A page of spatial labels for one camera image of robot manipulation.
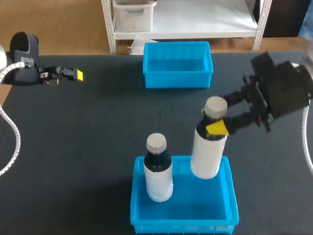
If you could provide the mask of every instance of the blue storage tray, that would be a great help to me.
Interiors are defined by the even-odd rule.
[[[209,42],[146,43],[146,88],[208,88],[213,73]]]
[[[239,222],[237,202],[227,157],[210,180],[190,170],[190,156],[172,156],[172,197],[152,201],[146,191],[144,157],[134,166],[131,223],[136,233],[232,233]]]

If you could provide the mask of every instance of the metal shelf frame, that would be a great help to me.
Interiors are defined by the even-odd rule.
[[[253,3],[255,2],[255,0],[245,0],[245,1],[252,15],[251,17],[254,20],[254,17],[252,14],[252,7],[253,7]],[[116,41],[115,41],[115,35],[114,35],[114,30],[116,26],[116,17],[114,17],[114,19],[112,20],[111,0],[101,0],[101,2],[102,2],[105,25],[107,29],[110,51],[112,53],[116,53]],[[266,22],[268,19],[268,14],[269,14],[271,3],[272,3],[272,0],[261,0],[262,9],[260,10],[260,18],[259,18],[259,22],[257,25],[257,29],[255,31],[255,41],[254,41],[253,50],[260,49],[260,45],[261,45],[264,30],[265,30]]]

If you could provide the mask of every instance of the white label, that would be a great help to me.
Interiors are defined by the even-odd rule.
[[[33,58],[21,57],[21,62],[31,63],[31,65],[34,65],[34,59]]]
[[[208,141],[195,130],[191,155],[191,171],[201,179],[215,177],[220,169],[227,136],[218,141]]]

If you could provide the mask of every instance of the white bottle cap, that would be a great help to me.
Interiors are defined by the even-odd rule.
[[[212,96],[207,99],[204,112],[212,119],[221,119],[227,113],[227,101],[220,96]]]
[[[166,149],[166,138],[160,133],[153,133],[147,138],[147,149],[150,153],[159,154]]]

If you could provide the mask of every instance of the table surface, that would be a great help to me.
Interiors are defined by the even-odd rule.
[[[172,155],[190,155],[201,109],[211,95],[242,86],[257,53],[213,54],[210,89],[147,90],[141,56],[49,56],[45,65],[78,67],[85,81],[14,87],[4,110],[22,136],[16,163],[0,177],[0,234],[134,234],[130,199],[134,160],[150,133]],[[273,52],[300,62],[301,52]],[[247,110],[239,104],[230,115]],[[234,234],[313,234],[313,177],[301,143],[302,112],[251,125],[228,138],[240,222]],[[309,148],[312,149],[309,121]],[[0,118],[0,166],[14,133]]]

